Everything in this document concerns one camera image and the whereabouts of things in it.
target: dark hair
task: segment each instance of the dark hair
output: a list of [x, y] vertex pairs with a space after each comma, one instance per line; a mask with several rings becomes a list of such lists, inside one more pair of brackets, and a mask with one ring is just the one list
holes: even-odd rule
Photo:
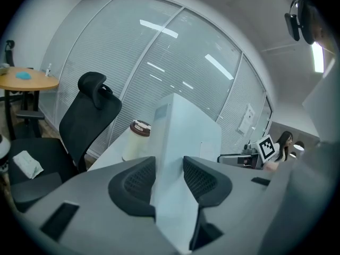
[[280, 145], [280, 154], [278, 155], [277, 159], [275, 161], [278, 161], [279, 159], [282, 159], [283, 156], [283, 150], [285, 151], [285, 161], [287, 160], [288, 157], [288, 147], [285, 147], [286, 141], [292, 137], [293, 140], [293, 134], [289, 131], [285, 131], [282, 133], [281, 137], [278, 138], [277, 142]]

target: glass wall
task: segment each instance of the glass wall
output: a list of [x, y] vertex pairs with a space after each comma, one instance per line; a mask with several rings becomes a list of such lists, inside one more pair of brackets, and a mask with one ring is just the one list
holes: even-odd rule
[[[41, 64], [43, 72], [51, 64], [50, 75], [60, 78], [65, 61], [80, 33], [110, 0], [82, 0], [65, 18], [54, 34]], [[39, 106], [54, 124], [54, 107], [58, 89], [41, 91]]]
[[[57, 95], [41, 98], [56, 128], [78, 94], [79, 77], [94, 71], [107, 76], [105, 84], [123, 103], [90, 147], [97, 156], [133, 119], [152, 123], [156, 102], [172, 93], [222, 127], [222, 153], [238, 152], [249, 141], [253, 129], [240, 133], [237, 128], [247, 104], [255, 111], [255, 127], [266, 93], [250, 62], [222, 31], [166, 1], [95, 1], [83, 0], [71, 11], [42, 64], [52, 62], [52, 74], [61, 77]], [[76, 32], [68, 35], [68, 29]], [[51, 59], [57, 50], [60, 54]]]
[[133, 119], [151, 124], [157, 101], [174, 92], [215, 121], [240, 57], [241, 52], [225, 35], [196, 14], [183, 10], [141, 61], [123, 98], [110, 143]]
[[[259, 80], [256, 71], [245, 56], [237, 73], [230, 97], [219, 116], [217, 123], [222, 128], [221, 154], [240, 153], [248, 143], [253, 128], [256, 126], [265, 102], [266, 91]], [[239, 130], [248, 105], [254, 111], [254, 118], [248, 130]]]
[[250, 142], [256, 142], [257, 140], [261, 139], [267, 129], [267, 126], [270, 121], [271, 116], [271, 108], [269, 106], [268, 99], [266, 98], [265, 105], [263, 106], [263, 110], [261, 112], [259, 121], [257, 122], [256, 127], [254, 127], [254, 131], [251, 134]]

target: white paper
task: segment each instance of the white paper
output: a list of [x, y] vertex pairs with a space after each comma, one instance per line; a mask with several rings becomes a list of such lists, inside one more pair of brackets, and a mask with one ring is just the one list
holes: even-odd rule
[[253, 124], [254, 116], [255, 116], [255, 112], [253, 108], [251, 107], [251, 105], [248, 104], [238, 130], [246, 134], [249, 128], [251, 127], [251, 125]]
[[239, 131], [246, 134], [252, 123], [250, 123], [245, 117], [242, 119], [241, 125], [239, 126]]
[[13, 160], [29, 179], [34, 179], [39, 173], [44, 171], [40, 163], [33, 159], [25, 150], [14, 156]]

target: person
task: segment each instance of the person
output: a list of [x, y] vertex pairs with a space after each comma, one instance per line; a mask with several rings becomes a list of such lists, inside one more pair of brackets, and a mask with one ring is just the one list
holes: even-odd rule
[[288, 157], [288, 147], [291, 145], [292, 141], [293, 134], [289, 131], [283, 132], [280, 138], [274, 144], [275, 154], [265, 162], [263, 169], [275, 171], [279, 163], [285, 162]]

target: bottle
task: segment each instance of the bottle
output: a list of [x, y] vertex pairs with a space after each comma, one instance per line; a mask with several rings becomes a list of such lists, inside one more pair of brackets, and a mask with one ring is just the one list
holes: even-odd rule
[[137, 159], [149, 140], [151, 125], [141, 120], [133, 120], [130, 125], [129, 137], [125, 150], [123, 151], [123, 161]]
[[48, 74], [49, 74], [50, 71], [51, 71], [51, 65], [52, 65], [52, 63], [50, 63], [49, 66], [48, 66], [48, 68], [46, 69], [46, 74], [45, 74], [46, 77], [48, 77]]

